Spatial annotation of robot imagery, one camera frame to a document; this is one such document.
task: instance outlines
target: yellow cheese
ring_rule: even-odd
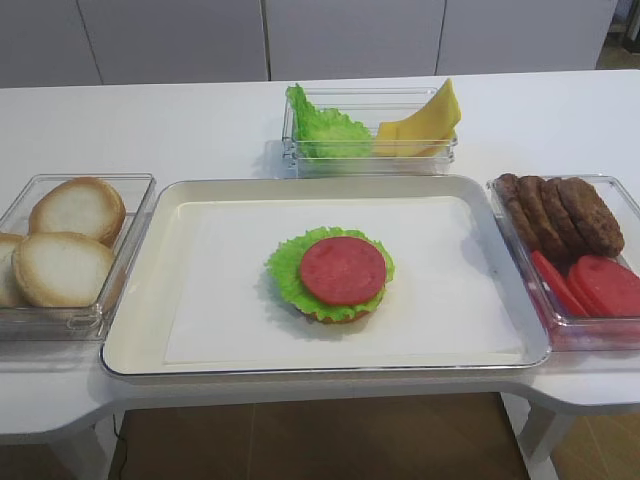
[[[425,156],[425,153],[437,152],[442,147],[425,149],[421,143],[453,138],[454,127],[460,118],[460,107],[449,78],[431,100],[410,117],[397,122],[382,122],[376,136],[375,151],[390,153],[393,150],[397,157]],[[397,143],[395,149],[391,149],[388,144],[383,145],[394,140],[404,141],[406,144]]]
[[[380,122],[373,145],[373,154],[377,157],[395,157],[397,135],[398,122]]]

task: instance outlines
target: green lettuce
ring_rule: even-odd
[[[308,231],[305,235],[287,240],[281,243],[278,249],[267,261],[267,270],[274,278],[283,300],[293,304],[298,310],[306,314],[315,313],[318,320],[331,319],[338,323],[346,319],[353,318],[359,312],[370,312],[382,301],[385,289],[383,288],[371,300],[353,306],[333,306],[327,305],[318,300],[307,290],[300,279],[298,267],[302,262],[302,257],[315,243],[325,238],[350,236],[357,237],[374,245],[384,256],[387,265],[387,282],[393,280],[395,267],[389,253],[382,246],[382,243],[369,240],[364,233],[359,230],[343,230],[339,227],[320,227]]]
[[[337,108],[318,110],[298,84],[287,88],[287,97],[296,114],[297,140],[310,142],[300,145],[307,158],[371,156],[373,136],[362,122],[354,122]]]

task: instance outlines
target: brown floor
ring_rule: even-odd
[[[494,394],[140,410],[121,435],[109,480],[528,479]],[[553,459],[640,480],[640,414],[579,418]],[[72,480],[37,445],[0,447],[0,478]]]

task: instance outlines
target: white tray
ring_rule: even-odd
[[[380,240],[396,276],[353,324],[305,320],[264,264],[318,226]],[[549,342],[477,183],[193,181],[163,192],[102,357],[118,375],[509,368]]]

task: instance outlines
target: white cabinet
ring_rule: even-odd
[[[266,80],[260,0],[79,0],[106,84]]]
[[[433,75],[444,0],[265,0],[271,78]]]
[[[0,87],[99,83],[74,0],[0,1]]]
[[[448,0],[437,73],[595,68],[616,0]]]

